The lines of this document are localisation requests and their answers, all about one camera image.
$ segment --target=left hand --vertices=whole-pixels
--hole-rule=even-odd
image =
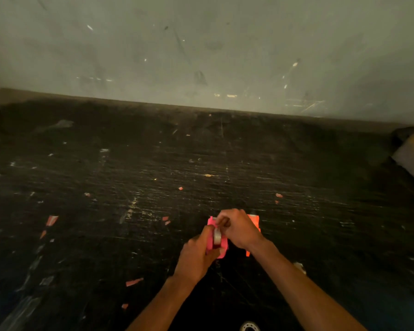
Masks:
[[[204,277],[212,262],[221,254],[221,248],[217,248],[206,255],[207,238],[213,230],[213,225],[206,225],[199,236],[184,244],[173,276],[181,277],[193,286]]]

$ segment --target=black floor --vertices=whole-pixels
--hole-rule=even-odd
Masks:
[[[67,99],[3,106],[0,331],[123,330],[183,243],[230,207],[258,214],[262,233],[369,330],[414,330],[414,179],[392,150],[387,134],[279,116]],[[301,329],[233,247],[171,329],[210,330],[216,316],[225,330],[246,320]]]

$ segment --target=forearm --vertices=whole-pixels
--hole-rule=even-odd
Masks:
[[[365,331],[344,308],[280,254],[272,242],[263,239],[250,252],[306,331]]]
[[[192,290],[193,286],[188,281],[175,276],[168,278],[126,331],[166,331]]]

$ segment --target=gray wall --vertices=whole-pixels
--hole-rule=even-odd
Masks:
[[[0,87],[414,123],[414,0],[0,0]]]

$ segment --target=hand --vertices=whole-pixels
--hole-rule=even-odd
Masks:
[[[193,286],[204,277],[212,262],[221,254],[221,249],[217,248],[206,255],[207,238],[213,229],[213,225],[206,225],[199,236],[184,244],[174,276],[189,281]]]
[[[264,240],[264,236],[242,209],[222,210],[216,218],[216,224],[233,244],[247,251],[251,252],[254,244]]]

